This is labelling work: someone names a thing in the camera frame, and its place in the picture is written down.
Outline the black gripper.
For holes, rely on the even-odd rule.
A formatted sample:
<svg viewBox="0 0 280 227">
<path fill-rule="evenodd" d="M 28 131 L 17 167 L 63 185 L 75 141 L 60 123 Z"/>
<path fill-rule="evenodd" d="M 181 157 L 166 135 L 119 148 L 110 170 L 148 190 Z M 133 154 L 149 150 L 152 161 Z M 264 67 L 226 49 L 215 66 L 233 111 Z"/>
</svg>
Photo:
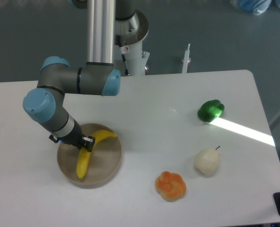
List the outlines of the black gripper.
<svg viewBox="0 0 280 227">
<path fill-rule="evenodd" d="M 83 136 L 79 124 L 64 126 L 62 129 L 52 132 L 49 139 L 54 143 L 61 141 L 64 144 L 73 145 L 77 148 L 84 148 L 88 152 L 92 152 L 95 145 L 95 137 Z"/>
</svg>

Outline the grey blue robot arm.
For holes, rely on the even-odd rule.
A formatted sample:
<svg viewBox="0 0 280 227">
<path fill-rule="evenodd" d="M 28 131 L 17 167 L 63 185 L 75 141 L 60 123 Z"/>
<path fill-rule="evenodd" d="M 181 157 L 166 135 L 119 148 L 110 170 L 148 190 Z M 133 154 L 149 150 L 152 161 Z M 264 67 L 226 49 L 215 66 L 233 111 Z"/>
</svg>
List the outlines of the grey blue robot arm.
<svg viewBox="0 0 280 227">
<path fill-rule="evenodd" d="M 66 94 L 116 96 L 121 73 L 114 68 L 114 0 L 89 0 L 87 7 L 86 66 L 74 69 L 67 60 L 45 59 L 37 87 L 28 92 L 23 109 L 50 132 L 50 140 L 92 151 L 93 136 L 83 134 L 81 126 L 63 107 Z"/>
</svg>

